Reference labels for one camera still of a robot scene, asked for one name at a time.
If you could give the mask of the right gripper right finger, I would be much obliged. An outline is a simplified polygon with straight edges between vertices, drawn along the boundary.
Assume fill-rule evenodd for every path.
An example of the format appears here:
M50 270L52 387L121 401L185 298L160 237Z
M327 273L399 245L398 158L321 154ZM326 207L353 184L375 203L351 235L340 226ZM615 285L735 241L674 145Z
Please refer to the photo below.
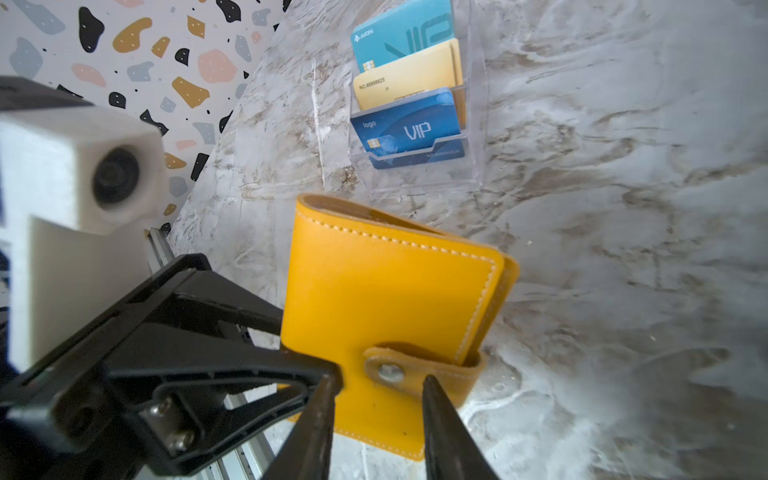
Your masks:
M423 382L422 412L428 479L498 480L433 375Z

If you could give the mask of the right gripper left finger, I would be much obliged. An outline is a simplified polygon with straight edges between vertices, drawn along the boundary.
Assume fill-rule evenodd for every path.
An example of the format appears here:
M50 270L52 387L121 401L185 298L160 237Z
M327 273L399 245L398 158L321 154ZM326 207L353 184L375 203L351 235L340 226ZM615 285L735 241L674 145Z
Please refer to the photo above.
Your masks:
M263 480L328 478L335 397L340 390L337 377L325 376L320 381L281 450L263 474Z

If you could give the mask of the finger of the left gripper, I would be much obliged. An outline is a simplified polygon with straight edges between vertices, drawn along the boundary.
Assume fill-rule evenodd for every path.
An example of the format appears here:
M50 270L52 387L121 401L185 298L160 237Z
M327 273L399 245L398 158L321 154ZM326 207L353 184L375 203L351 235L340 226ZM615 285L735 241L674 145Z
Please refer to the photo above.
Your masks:
M296 417L329 361L243 340L279 308L178 257L1 390L5 477L192 476Z

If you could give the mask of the yellow leather card holder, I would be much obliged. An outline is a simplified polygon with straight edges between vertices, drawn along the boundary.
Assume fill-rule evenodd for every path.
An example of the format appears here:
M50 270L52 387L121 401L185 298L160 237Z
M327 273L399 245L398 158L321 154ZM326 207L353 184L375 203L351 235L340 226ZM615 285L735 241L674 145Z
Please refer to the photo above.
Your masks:
M338 434L420 461L424 380L436 377L454 406L465 402L518 275L518 263L495 247L303 194L281 343L339 366Z

